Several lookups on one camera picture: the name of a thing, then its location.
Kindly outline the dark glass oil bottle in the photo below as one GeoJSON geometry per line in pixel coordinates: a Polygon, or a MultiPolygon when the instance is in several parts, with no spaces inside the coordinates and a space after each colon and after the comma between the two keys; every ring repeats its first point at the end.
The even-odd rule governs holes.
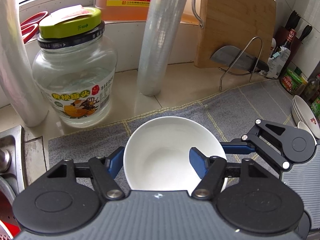
{"type": "Polygon", "coordinates": [[[308,84],[304,88],[300,97],[304,101],[308,102],[313,97],[313,95],[316,93],[316,91],[319,89],[319,83],[320,83],[320,78],[319,78],[319,74],[318,74],[315,78],[310,79],[308,81],[308,84]]]}

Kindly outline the dark soy sauce bottle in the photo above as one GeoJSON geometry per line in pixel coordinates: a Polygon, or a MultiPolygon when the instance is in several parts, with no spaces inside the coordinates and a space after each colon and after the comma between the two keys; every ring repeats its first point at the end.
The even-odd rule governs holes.
{"type": "Polygon", "coordinates": [[[294,29],[291,29],[290,32],[287,35],[287,38],[283,45],[281,45],[278,49],[278,76],[281,74],[281,70],[286,63],[287,59],[289,58],[289,55],[291,53],[291,45],[295,38],[296,31],[294,29]]]}

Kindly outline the bamboo cutting board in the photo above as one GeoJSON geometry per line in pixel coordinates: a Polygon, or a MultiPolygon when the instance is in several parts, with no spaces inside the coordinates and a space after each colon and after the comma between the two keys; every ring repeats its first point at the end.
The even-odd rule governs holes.
{"type": "Polygon", "coordinates": [[[232,45],[267,62],[274,26],[274,0],[201,0],[195,66],[219,68],[210,57],[221,47],[232,45]]]}

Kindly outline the white plastic food bag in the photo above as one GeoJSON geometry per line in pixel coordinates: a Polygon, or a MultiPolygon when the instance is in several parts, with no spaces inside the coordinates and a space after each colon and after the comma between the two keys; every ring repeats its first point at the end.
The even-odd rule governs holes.
{"type": "Polygon", "coordinates": [[[277,79],[280,75],[284,64],[286,63],[287,59],[291,50],[285,47],[280,47],[272,56],[268,59],[268,67],[269,71],[266,73],[266,77],[269,79],[277,79]]]}

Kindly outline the red white basin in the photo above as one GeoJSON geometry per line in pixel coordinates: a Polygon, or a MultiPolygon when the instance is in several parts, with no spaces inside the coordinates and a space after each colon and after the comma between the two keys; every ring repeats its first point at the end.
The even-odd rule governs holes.
{"type": "Polygon", "coordinates": [[[13,189],[1,177],[1,239],[14,239],[20,232],[12,210],[15,198],[16,194],[13,189]]]}

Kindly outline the steel sink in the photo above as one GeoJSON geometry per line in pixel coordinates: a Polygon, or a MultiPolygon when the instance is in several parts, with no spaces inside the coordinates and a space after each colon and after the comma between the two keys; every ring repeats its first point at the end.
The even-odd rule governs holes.
{"type": "Polygon", "coordinates": [[[1,177],[16,195],[27,186],[24,158],[24,128],[21,125],[1,132],[1,177]]]}

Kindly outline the glass jar green lid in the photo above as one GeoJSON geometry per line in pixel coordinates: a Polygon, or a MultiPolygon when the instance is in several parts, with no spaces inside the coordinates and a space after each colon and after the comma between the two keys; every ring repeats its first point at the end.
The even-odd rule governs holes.
{"type": "Polygon", "coordinates": [[[92,126],[109,111],[118,53],[104,31],[101,11],[81,5],[39,22],[33,79],[68,126],[92,126]]]}

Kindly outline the large white plate fruit decals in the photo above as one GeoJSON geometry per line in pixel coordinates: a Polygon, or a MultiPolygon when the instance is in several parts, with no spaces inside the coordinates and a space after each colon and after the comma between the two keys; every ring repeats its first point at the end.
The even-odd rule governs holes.
{"type": "Polygon", "coordinates": [[[291,113],[292,113],[292,116],[293,116],[293,119],[294,119],[296,125],[298,125],[298,123],[300,122],[300,118],[297,114],[294,100],[291,101],[291,113]]]}

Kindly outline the white bowl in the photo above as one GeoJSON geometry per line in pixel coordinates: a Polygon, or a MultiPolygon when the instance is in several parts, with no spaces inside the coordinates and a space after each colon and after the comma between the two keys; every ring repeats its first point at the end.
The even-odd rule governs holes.
{"type": "Polygon", "coordinates": [[[165,116],[145,122],[125,146],[124,173],[130,188],[192,193],[201,180],[189,162],[192,147],[207,157],[226,157],[216,137],[195,121],[165,116]]]}
{"type": "Polygon", "coordinates": [[[304,124],[304,122],[299,121],[298,124],[297,124],[297,128],[298,128],[298,129],[302,129],[302,130],[308,132],[308,133],[312,136],[312,138],[313,138],[313,140],[314,140],[314,142],[315,142],[315,145],[317,144],[317,140],[316,140],[316,138],[314,137],[312,131],[310,130],[310,128],[308,128],[308,126],[307,126],[306,124],[304,124]]]}

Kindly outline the green pickle jar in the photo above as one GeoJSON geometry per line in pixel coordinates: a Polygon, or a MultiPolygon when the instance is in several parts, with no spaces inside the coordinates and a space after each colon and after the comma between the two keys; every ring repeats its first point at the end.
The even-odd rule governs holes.
{"type": "Polygon", "coordinates": [[[320,119],[320,96],[318,96],[315,101],[310,106],[314,116],[319,120],[320,119]]]}

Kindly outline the green lid sauce jar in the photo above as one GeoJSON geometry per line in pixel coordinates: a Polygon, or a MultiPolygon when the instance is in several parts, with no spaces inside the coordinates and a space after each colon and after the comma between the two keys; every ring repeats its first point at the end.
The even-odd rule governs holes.
{"type": "Polygon", "coordinates": [[[280,80],[280,84],[289,92],[290,94],[295,94],[297,89],[303,83],[301,77],[297,75],[294,71],[287,68],[285,74],[280,80]]]}

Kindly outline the white plastic bag roll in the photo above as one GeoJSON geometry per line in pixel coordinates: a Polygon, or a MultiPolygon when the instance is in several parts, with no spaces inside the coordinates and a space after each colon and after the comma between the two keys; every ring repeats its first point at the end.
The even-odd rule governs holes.
{"type": "Polygon", "coordinates": [[[28,127],[46,118],[48,107],[33,81],[15,0],[1,0],[1,88],[28,127]]]}

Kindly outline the grey teal dish towel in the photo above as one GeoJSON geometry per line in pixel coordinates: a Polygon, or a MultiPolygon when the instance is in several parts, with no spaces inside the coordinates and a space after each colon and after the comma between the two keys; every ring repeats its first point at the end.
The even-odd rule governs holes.
{"type": "MultiPolygon", "coordinates": [[[[249,132],[257,119],[293,126],[292,96],[276,80],[261,81],[229,89],[181,107],[163,108],[134,118],[113,122],[97,128],[88,128],[49,140],[49,164],[63,159],[84,163],[92,157],[110,155],[120,146],[126,146],[133,132],[155,118],[178,116],[201,124],[219,142],[229,142],[249,132]]],[[[241,154],[226,154],[230,163],[242,160],[241,154]]],[[[124,167],[116,177],[120,187],[132,190],[124,167]]]]}

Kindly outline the white plate back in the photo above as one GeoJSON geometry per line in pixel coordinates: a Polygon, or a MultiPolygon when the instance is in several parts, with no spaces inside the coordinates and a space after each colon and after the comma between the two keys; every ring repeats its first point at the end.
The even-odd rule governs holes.
{"type": "Polygon", "coordinates": [[[296,110],[302,118],[302,122],[308,126],[316,139],[319,139],[319,123],[308,104],[298,95],[293,98],[296,110]]]}

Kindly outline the clear plastic wrap roll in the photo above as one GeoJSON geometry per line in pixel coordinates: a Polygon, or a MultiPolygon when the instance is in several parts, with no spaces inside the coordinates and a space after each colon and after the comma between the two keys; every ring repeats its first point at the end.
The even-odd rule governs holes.
{"type": "Polygon", "coordinates": [[[187,0],[151,0],[140,51],[137,87],[146,96],[157,95],[187,0]]]}

